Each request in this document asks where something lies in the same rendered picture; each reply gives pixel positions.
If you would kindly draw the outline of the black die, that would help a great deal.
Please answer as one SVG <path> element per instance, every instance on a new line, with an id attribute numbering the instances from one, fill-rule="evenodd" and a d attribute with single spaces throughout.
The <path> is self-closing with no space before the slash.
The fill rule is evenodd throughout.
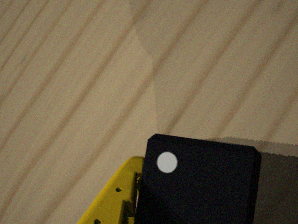
<path id="1" fill-rule="evenodd" d="M 253 224 L 261 158 L 254 146 L 155 133 L 134 224 Z"/>

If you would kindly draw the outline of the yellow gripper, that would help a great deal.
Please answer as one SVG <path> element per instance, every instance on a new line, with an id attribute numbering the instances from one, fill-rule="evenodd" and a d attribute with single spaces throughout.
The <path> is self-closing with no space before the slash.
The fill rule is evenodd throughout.
<path id="1" fill-rule="evenodd" d="M 134 224 L 144 159 L 143 156 L 127 159 L 77 224 Z"/>

